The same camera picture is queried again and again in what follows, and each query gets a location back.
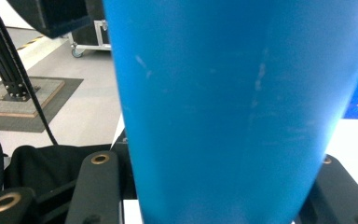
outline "black pole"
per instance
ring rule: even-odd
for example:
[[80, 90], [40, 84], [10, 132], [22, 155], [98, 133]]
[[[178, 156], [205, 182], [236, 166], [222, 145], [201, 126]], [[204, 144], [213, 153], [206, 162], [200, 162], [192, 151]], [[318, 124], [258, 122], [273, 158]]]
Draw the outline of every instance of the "black pole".
[[30, 96], [34, 102], [37, 113], [42, 119], [43, 125], [46, 128], [48, 137], [53, 145], [58, 145], [49, 126], [48, 121], [43, 113], [42, 107], [36, 98], [34, 88], [28, 78], [24, 65], [20, 59], [19, 54], [14, 48], [10, 35], [2, 22], [0, 17], [0, 77], [2, 83], [7, 89], [7, 93], [14, 99], [21, 99], [22, 97]]

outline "gray carpet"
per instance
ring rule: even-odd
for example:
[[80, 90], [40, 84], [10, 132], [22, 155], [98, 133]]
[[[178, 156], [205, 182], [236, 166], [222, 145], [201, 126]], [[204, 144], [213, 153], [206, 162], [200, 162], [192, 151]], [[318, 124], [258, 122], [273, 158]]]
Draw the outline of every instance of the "gray carpet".
[[[55, 79], [62, 80], [65, 85], [61, 90], [51, 99], [48, 104], [43, 108], [46, 119], [51, 122], [66, 101], [75, 92], [77, 87], [81, 84], [83, 79], [79, 78], [61, 78], [61, 77], [31, 77], [31, 79]], [[0, 116], [0, 131], [14, 131], [14, 132], [27, 132], [27, 133], [42, 133], [45, 130], [43, 123], [37, 115], [34, 118], [15, 118], [15, 117], [2, 117]]]
[[[53, 78], [30, 78], [31, 83], [36, 88], [36, 97], [42, 108], [48, 104], [55, 94], [65, 84], [63, 80]], [[36, 108], [32, 100], [8, 96], [7, 90], [0, 83], [0, 116], [4, 117], [28, 117], [34, 118], [37, 115]]]

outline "black mat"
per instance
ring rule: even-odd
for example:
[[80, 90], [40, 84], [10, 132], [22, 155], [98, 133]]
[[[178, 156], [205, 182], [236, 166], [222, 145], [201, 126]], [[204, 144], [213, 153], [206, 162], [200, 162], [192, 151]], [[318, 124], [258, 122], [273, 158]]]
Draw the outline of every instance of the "black mat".
[[[61, 77], [32, 77], [40, 79], [56, 79], [63, 80], [65, 85], [53, 97], [53, 99], [43, 108], [46, 120], [50, 123], [60, 109], [65, 105], [66, 101], [75, 92], [77, 87], [81, 84], [83, 79], [79, 78], [61, 78]], [[27, 132], [27, 133], [42, 133], [45, 131], [42, 120], [39, 116], [35, 118], [13, 118], [13, 117], [0, 117], [0, 131], [13, 131], [13, 132]]]

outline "floor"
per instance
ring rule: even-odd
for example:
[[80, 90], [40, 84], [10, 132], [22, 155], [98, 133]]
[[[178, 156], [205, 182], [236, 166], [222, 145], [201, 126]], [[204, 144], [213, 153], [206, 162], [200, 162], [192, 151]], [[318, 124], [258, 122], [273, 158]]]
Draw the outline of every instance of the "floor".
[[41, 36], [41, 34], [35, 30], [7, 28], [7, 31], [16, 49], [19, 49], [34, 38]]
[[[10, 31], [10, 34], [16, 46], [39, 36], [36, 32], [16, 30]], [[19, 54], [31, 77], [84, 78], [50, 123], [60, 144], [86, 146], [112, 142], [120, 118], [120, 107], [114, 66], [108, 51], [87, 50], [82, 58], [76, 59], [71, 54], [67, 39], [49, 40], [44, 37], [20, 50]], [[50, 145], [46, 132], [0, 131], [0, 141], [9, 155], [21, 145]], [[342, 119], [339, 122], [327, 152], [337, 157], [358, 182], [358, 120]]]
[[[40, 34], [31, 31], [10, 29], [16, 45], [22, 45]], [[43, 39], [19, 51], [25, 59], [34, 55], [26, 52], [37, 47], [37, 53], [45, 51], [46, 57], [35, 65], [28, 65], [30, 77], [68, 77], [83, 78], [84, 81], [49, 124], [57, 141], [61, 145], [86, 146], [112, 143], [117, 122], [121, 113], [115, 72], [110, 51], [87, 50], [82, 58], [74, 58], [67, 39], [59, 42], [57, 48], [44, 47], [51, 42]], [[22, 145], [44, 147], [50, 145], [46, 134], [0, 131], [0, 141], [6, 154]]]

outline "black metal frame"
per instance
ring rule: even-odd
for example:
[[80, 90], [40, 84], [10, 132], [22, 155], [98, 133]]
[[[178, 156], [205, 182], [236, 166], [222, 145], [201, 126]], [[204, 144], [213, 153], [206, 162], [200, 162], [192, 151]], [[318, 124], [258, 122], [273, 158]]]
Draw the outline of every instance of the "black metal frame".
[[[1, 212], [0, 224], [124, 223], [122, 200], [136, 199], [125, 133], [111, 151], [89, 155], [77, 181], [37, 199], [27, 188], [7, 189], [0, 197], [12, 192], [23, 201]], [[334, 157], [326, 157], [295, 222], [358, 224], [358, 185]]]
[[0, 18], [0, 78], [9, 96], [28, 98], [29, 94], [20, 73], [25, 74], [25, 68]]

